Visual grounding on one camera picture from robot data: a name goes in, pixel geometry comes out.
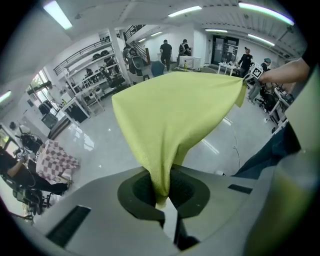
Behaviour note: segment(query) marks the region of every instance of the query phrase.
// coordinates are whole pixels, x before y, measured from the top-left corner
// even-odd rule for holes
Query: tiled floor
[[[71,155],[80,158],[81,168],[73,175],[69,193],[84,184],[140,166],[131,152],[113,112],[111,96],[102,101],[105,111],[85,120],[80,127],[73,124],[56,140]],[[213,173],[222,170],[232,175],[270,138],[274,124],[265,123],[267,114],[246,99],[241,108],[234,106],[226,118],[201,142],[190,149],[183,165]]]

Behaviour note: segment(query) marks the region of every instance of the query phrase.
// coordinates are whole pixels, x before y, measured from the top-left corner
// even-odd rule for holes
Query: checkered cloth
[[[67,154],[57,141],[48,139],[44,144],[44,150],[36,163],[36,172],[42,178],[49,182],[59,182],[58,175],[62,175],[67,170],[72,172],[80,166],[79,161]]]

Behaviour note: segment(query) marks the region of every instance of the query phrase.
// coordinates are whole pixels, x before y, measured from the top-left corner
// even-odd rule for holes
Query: office chair
[[[159,77],[164,74],[165,65],[163,65],[160,61],[153,61],[151,63],[151,73],[153,77]]]

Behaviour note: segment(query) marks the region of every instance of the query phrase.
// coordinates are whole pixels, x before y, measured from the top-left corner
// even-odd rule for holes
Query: yellow-green cloth
[[[172,72],[112,97],[117,122],[136,159],[150,172],[156,194],[169,194],[172,164],[181,165],[188,150],[222,121],[242,84],[242,78],[229,75]]]

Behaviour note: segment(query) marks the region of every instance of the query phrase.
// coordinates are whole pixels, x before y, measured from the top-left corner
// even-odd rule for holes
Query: glass door
[[[212,44],[211,63],[234,63],[238,52],[239,39],[224,35],[214,35]]]

